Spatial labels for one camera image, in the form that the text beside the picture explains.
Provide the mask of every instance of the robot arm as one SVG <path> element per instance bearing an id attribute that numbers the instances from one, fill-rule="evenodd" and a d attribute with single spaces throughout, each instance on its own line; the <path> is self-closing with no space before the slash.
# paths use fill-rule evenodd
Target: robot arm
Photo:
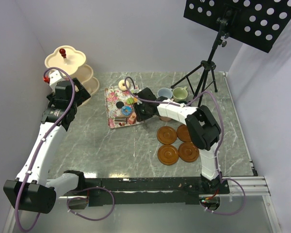
<path id="1" fill-rule="evenodd" d="M 163 102 L 172 102 L 166 98 L 154 96 L 149 88 L 143 89 L 137 93 L 138 97 L 145 100 L 158 100 Z M 208 181 L 214 181 L 218 178 L 220 169 L 216 168 L 214 151 L 217 148 L 221 128 L 211 111 L 205 105 L 197 107 L 187 107 L 181 104 L 181 107 L 170 104 L 156 103 L 135 103 L 134 108 L 137 113 L 137 120 L 142 121 L 151 118 L 153 115 L 169 117 L 187 125 L 193 144 L 199 148 L 202 162 L 202 177 Z"/>
<path id="2" fill-rule="evenodd" d="M 15 208 L 16 198 L 26 174 L 30 174 L 22 192 L 20 210 L 27 210 L 39 213 L 49 213 L 58 197 L 73 189 L 83 189 L 85 178 L 82 172 L 66 171 L 61 177 L 48 180 L 48 172 L 54 158 L 55 152 L 74 120 L 77 107 L 90 98 L 90 94 L 76 79 L 73 79 L 76 86 L 76 93 L 68 113 L 62 121 L 50 132 L 42 144 L 31 171 L 28 171 L 29 164 L 43 139 L 45 133 L 51 128 L 54 122 L 59 119 L 72 98 L 72 85 L 70 81 L 63 79 L 58 71 L 50 75 L 49 85 L 54 92 L 47 96 L 49 104 L 42 115 L 40 131 L 36 143 L 29 155 L 27 162 L 18 173 L 15 180 L 7 180 L 3 190 L 10 203 Z"/>

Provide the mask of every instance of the tripod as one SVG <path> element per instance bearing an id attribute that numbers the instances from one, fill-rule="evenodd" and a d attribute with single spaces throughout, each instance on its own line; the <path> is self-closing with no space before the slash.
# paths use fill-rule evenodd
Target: tripod
<path id="1" fill-rule="evenodd" d="M 232 15 L 232 11 L 227 11 L 226 16 L 230 17 Z M 201 92 L 203 92 L 204 90 L 206 90 L 212 83 L 214 85 L 214 91 L 218 92 L 217 89 L 217 84 L 215 82 L 215 76 L 214 76 L 214 69 L 216 68 L 216 64 L 212 61 L 213 56 L 215 54 L 215 51 L 217 50 L 218 46 L 221 45 L 222 47 L 226 46 L 226 41 L 223 42 L 223 40 L 221 39 L 222 36 L 224 36 L 225 39 L 227 39 L 229 37 L 229 33 L 224 32 L 226 29 L 226 26 L 228 24 L 228 18 L 223 18 L 220 19 L 218 18 L 217 22 L 220 24 L 220 29 L 218 31 L 217 37 L 213 43 L 210 55 L 208 57 L 207 61 L 201 61 L 200 65 L 198 67 L 196 67 L 194 70 L 192 70 L 190 73 L 188 73 L 187 75 L 185 75 L 182 79 L 180 79 L 178 82 L 176 82 L 175 84 L 173 84 L 170 88 L 174 88 L 176 85 L 178 85 L 180 82 L 182 82 L 183 80 L 187 79 L 190 88 L 193 92 L 194 98 L 197 96 L 197 94 L 199 93 L 200 88 Z M 194 72 L 196 72 L 198 69 L 200 69 L 201 67 L 204 67 L 204 71 L 202 73 L 202 76 L 199 80 L 197 89 L 193 90 L 193 87 L 191 85 L 191 82 L 189 80 L 189 76 L 192 75 Z M 212 82 L 206 87 L 206 82 L 207 82 L 207 77 L 208 77 L 208 73 L 209 71 L 211 71 L 211 75 L 212 75 Z M 201 102 L 202 102 L 203 96 L 201 96 L 199 98 L 199 102 L 198 102 L 198 107 L 200 107 Z"/>

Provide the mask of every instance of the perforated metal plate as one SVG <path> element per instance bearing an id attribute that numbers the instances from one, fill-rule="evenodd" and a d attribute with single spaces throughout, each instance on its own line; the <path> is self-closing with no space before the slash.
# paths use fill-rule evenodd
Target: perforated metal plate
<path id="1" fill-rule="evenodd" d="M 291 19 L 291 0 L 187 0 L 184 17 L 218 31 L 228 7 L 238 10 L 230 37 L 264 52 Z"/>

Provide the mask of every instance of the table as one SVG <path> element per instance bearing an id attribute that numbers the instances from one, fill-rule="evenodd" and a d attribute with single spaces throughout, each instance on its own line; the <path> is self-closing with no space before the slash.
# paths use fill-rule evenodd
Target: table
<path id="1" fill-rule="evenodd" d="M 79 107 L 75 120 L 71 123 L 67 136 L 60 145 L 49 178 L 57 178 L 66 170 L 83 171 L 86 178 L 108 177 L 181 177 L 200 176 L 200 158 L 193 163 L 179 159 L 174 165 L 166 166 L 159 162 L 157 151 L 162 145 L 156 138 L 157 130 L 164 125 L 177 129 L 179 122 L 163 122 L 158 117 L 146 124 L 110 129 L 107 124 L 104 88 L 117 85 L 121 79 L 131 76 L 141 88 L 149 87 L 154 94 L 162 87 L 170 87 L 185 72 L 109 72 L 97 73 L 100 90 L 87 105 Z M 196 88 L 201 73 L 190 77 Z M 224 120 L 225 135 L 220 148 L 219 163 L 224 176 L 252 176 L 250 156 L 244 142 L 235 109 L 230 97 L 223 72 L 215 73 L 218 93 L 214 93 Z M 183 81 L 179 86 L 188 86 Z M 214 103 L 209 96 L 203 98 L 218 121 Z M 176 148 L 182 142 L 177 139 Z"/>

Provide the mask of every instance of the tripod leg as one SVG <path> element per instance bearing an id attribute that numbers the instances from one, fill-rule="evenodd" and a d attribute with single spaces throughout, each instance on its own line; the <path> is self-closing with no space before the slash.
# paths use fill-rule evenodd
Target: tripod leg
<path id="1" fill-rule="evenodd" d="M 207 82 L 207 77 L 208 77 L 208 73 L 209 71 L 208 70 L 205 70 L 205 77 L 204 77 L 204 82 L 203 82 L 203 87 L 202 87 L 202 91 L 203 92 L 205 90 L 205 86 L 206 86 L 206 82 Z M 202 103 L 202 99 L 203 99 L 203 96 L 201 96 L 199 98 L 199 101 L 198 101 L 198 107 L 200 107 L 201 103 Z"/>
<path id="2" fill-rule="evenodd" d="M 191 75 L 191 74 L 193 74 L 195 71 L 197 71 L 199 68 L 201 68 L 202 67 L 202 65 L 200 64 L 198 67 L 196 67 L 194 70 L 192 70 L 190 73 L 188 73 L 187 75 L 185 75 L 182 79 L 180 79 L 178 82 L 176 82 L 175 84 L 173 84 L 173 85 L 171 85 L 171 87 L 170 88 L 174 88 L 175 86 L 177 86 L 180 82 L 182 82 L 183 80 L 185 80 L 185 79 L 187 79 L 187 80 L 189 80 L 189 76 Z"/>
<path id="3" fill-rule="evenodd" d="M 206 70 L 203 71 L 202 76 L 200 77 L 198 86 L 197 86 L 195 94 L 194 94 L 194 98 L 198 95 L 199 90 L 202 87 L 202 84 L 203 84 L 203 81 L 204 81 L 204 78 L 205 78 L 205 72 L 206 72 Z"/>
<path id="4" fill-rule="evenodd" d="M 212 75 L 212 80 L 213 80 L 213 85 L 214 85 L 214 92 L 218 92 L 217 83 L 215 82 L 215 76 L 214 76 L 213 69 L 211 69 L 211 75 Z"/>

